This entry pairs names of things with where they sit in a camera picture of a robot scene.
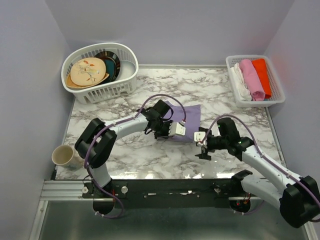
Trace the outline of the purple t shirt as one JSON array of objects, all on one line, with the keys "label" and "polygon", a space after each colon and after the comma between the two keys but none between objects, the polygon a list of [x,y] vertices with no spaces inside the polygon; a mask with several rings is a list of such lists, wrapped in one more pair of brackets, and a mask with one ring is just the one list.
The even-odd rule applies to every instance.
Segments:
[{"label": "purple t shirt", "polygon": [[[183,109],[180,106],[171,104],[169,101],[165,101],[165,103],[173,109],[171,120],[180,122],[184,117]],[[169,138],[169,140],[180,143],[192,143],[194,141],[194,132],[198,131],[201,124],[201,105],[185,106],[184,109],[186,111],[186,123],[184,125],[186,128],[185,135],[175,135]]]}]

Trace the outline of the white oval dish basket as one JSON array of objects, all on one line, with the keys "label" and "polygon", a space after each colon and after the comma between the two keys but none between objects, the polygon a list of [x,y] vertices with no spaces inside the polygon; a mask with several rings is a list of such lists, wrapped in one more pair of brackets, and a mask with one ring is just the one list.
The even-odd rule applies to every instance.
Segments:
[{"label": "white oval dish basket", "polygon": [[[95,58],[95,55],[102,51],[114,52],[120,60],[120,72],[116,80],[113,82],[104,80],[98,85],[85,89],[68,88],[66,80],[73,64],[84,58]],[[113,42],[97,43],[80,48],[65,59],[61,69],[61,81],[65,90],[72,93],[80,103],[93,104],[134,92],[137,88],[138,70],[137,57],[126,45]]]}]

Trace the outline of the white rectangular tray basket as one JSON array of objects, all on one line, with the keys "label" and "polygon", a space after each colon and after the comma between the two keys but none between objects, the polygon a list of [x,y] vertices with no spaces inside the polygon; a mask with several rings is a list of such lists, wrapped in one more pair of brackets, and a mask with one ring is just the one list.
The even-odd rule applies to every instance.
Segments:
[{"label": "white rectangular tray basket", "polygon": [[280,80],[266,56],[231,55],[225,62],[237,107],[270,107],[285,102]]}]

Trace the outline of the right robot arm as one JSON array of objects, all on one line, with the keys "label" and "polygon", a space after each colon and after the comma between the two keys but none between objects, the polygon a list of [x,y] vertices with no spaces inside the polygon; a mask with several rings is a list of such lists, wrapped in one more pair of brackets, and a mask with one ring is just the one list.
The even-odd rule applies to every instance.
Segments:
[{"label": "right robot arm", "polygon": [[251,171],[243,170],[233,176],[230,191],[241,196],[253,194],[277,208],[284,220],[294,228],[307,222],[320,221],[320,191],[314,178],[292,172],[265,154],[253,135],[241,136],[234,120],[235,116],[224,114],[213,121],[219,135],[214,136],[210,128],[199,127],[193,140],[201,147],[200,159],[209,160],[209,152],[227,150],[238,160],[246,163],[264,179],[255,177]]}]

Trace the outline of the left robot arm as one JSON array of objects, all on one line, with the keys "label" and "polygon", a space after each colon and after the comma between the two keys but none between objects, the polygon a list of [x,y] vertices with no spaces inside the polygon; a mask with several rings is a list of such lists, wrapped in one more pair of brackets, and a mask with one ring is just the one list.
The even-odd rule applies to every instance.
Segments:
[{"label": "left robot arm", "polygon": [[84,168],[95,181],[93,191],[101,198],[111,191],[112,178],[108,173],[107,160],[117,140],[137,132],[169,133],[172,121],[165,118],[173,109],[163,100],[149,108],[142,108],[137,113],[118,120],[103,122],[95,118],[89,122],[76,141],[74,148],[84,159]]}]

